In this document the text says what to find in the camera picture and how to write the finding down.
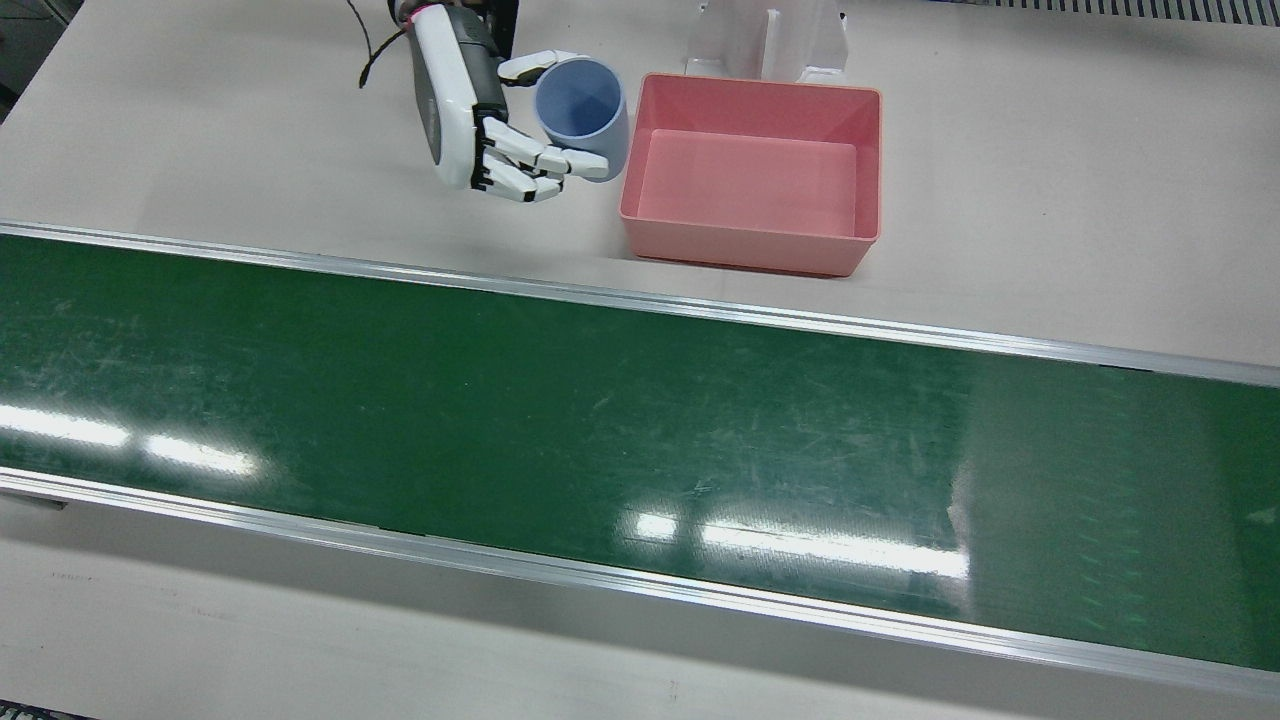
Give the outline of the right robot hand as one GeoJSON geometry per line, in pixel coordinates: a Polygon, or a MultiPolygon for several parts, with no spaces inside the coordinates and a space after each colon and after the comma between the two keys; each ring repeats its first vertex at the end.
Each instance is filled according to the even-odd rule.
{"type": "Polygon", "coordinates": [[[585,149],[543,142],[509,124],[508,87],[534,87],[584,60],[562,50],[504,59],[479,12],[456,1],[402,1],[415,97],[436,176],[454,190],[515,202],[557,196],[568,176],[603,182],[612,163],[585,149]]]}

